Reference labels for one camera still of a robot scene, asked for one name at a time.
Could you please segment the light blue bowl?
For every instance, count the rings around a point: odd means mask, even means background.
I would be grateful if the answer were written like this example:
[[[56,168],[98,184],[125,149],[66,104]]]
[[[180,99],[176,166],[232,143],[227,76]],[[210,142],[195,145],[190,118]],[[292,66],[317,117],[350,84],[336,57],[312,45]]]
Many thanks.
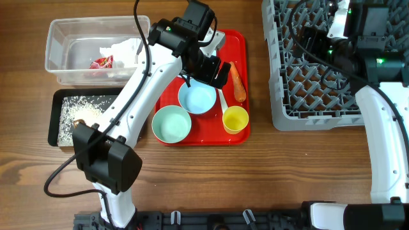
[[[214,87],[190,80],[190,86],[183,83],[178,91],[178,102],[191,114],[204,114],[216,103],[217,94]]]

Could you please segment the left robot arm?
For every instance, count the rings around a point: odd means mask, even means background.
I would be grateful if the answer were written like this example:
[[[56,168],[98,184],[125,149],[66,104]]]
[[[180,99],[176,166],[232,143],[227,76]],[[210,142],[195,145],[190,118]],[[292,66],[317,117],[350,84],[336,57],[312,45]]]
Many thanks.
[[[213,55],[225,41],[225,34],[205,21],[160,20],[145,40],[146,61],[112,105],[93,125],[80,123],[73,131],[77,167],[100,196],[104,228],[136,227],[130,188],[142,167],[134,151],[141,128],[177,76],[184,74],[219,89],[226,84],[230,65]]]

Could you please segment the mint green bowl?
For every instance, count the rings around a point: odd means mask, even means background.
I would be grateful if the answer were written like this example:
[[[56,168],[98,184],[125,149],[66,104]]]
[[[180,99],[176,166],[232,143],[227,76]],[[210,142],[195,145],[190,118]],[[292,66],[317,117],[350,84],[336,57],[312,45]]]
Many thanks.
[[[151,122],[155,137],[167,144],[184,140],[192,128],[189,113],[182,107],[168,105],[159,109]]]

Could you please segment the brown food lump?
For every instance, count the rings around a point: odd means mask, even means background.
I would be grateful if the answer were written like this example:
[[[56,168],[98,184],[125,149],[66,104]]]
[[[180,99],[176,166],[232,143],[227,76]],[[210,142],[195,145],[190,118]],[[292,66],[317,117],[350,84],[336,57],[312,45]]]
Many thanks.
[[[77,128],[79,124],[85,124],[85,121],[83,119],[77,119],[73,122],[74,128]]]

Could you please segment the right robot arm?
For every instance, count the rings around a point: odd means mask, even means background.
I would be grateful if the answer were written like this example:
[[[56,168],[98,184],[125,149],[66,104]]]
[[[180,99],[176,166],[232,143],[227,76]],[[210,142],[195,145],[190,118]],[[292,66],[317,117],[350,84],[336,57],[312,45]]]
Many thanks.
[[[364,120],[371,161],[369,204],[303,203],[315,229],[408,228],[408,65],[387,48],[389,6],[329,2],[328,31],[303,27],[296,52],[346,78]]]

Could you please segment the yellow plastic cup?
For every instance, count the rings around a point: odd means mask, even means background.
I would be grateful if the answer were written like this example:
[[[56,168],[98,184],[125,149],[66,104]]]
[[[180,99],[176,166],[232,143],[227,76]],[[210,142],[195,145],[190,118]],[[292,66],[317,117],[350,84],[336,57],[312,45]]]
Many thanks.
[[[222,122],[227,133],[238,134],[249,124],[249,114],[243,107],[231,106],[223,112]]]

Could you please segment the red snack wrapper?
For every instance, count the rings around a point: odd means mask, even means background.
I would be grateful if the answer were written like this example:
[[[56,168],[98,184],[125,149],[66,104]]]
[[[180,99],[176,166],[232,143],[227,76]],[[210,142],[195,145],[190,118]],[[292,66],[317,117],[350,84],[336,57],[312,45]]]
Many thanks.
[[[105,69],[105,68],[112,68],[113,65],[113,55],[108,57],[101,57],[90,64],[90,69]]]

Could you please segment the white napkin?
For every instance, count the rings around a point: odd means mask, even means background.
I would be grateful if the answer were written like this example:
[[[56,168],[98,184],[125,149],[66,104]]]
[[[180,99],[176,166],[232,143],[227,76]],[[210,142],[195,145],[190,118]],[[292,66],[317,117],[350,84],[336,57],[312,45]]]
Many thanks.
[[[129,38],[115,43],[111,47],[100,47],[100,54],[104,58],[112,56],[112,69],[108,78],[130,77],[137,68],[138,55],[142,51],[143,43],[140,38]]]

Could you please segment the orange carrot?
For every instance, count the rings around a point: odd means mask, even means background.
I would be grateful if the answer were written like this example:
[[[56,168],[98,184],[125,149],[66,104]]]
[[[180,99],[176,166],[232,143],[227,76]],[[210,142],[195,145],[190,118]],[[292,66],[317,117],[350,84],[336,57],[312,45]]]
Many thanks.
[[[233,91],[235,100],[237,102],[244,102],[247,99],[247,94],[243,86],[242,80],[240,78],[240,75],[238,73],[238,70],[236,69],[234,62],[230,62],[229,64],[231,65],[230,73],[233,81]]]

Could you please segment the white rice pile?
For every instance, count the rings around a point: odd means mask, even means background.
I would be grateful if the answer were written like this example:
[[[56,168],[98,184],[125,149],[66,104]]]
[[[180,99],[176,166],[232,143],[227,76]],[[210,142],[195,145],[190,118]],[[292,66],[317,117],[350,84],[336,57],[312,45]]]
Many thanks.
[[[59,115],[57,146],[72,146],[74,122],[81,119],[92,125],[111,104],[113,96],[66,96],[62,101]]]

